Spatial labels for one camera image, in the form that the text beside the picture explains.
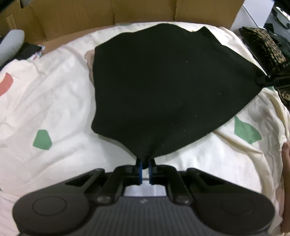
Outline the person's right hand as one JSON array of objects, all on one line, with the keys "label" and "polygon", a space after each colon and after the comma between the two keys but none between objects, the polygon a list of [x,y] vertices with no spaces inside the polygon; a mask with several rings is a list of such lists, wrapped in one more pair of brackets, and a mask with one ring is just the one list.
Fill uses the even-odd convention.
[{"label": "person's right hand", "polygon": [[290,215],[290,186],[289,186],[289,142],[286,142],[282,146],[282,161],[283,161],[283,180],[284,180],[284,211],[283,211],[283,221],[281,223],[281,232],[289,233],[289,215]]}]

